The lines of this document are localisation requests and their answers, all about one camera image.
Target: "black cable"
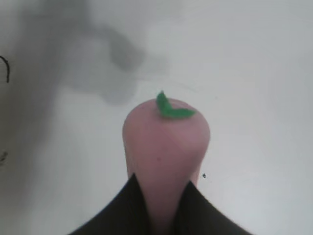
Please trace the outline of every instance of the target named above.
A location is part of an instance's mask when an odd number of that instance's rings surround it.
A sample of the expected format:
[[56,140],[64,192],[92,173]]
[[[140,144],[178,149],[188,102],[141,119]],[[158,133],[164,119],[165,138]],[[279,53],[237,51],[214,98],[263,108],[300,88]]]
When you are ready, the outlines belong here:
[[10,82],[10,73],[11,73],[11,68],[9,65],[9,62],[7,59],[5,59],[3,56],[0,55],[0,59],[5,63],[6,65],[6,83]]

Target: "white surface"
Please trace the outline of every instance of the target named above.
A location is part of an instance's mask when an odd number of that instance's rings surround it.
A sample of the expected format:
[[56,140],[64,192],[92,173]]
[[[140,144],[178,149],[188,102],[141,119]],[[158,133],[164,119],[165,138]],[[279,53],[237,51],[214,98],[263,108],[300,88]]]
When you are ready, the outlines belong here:
[[127,113],[206,116],[201,192],[256,235],[313,232],[313,2],[1,0],[0,234],[64,235],[127,180]]

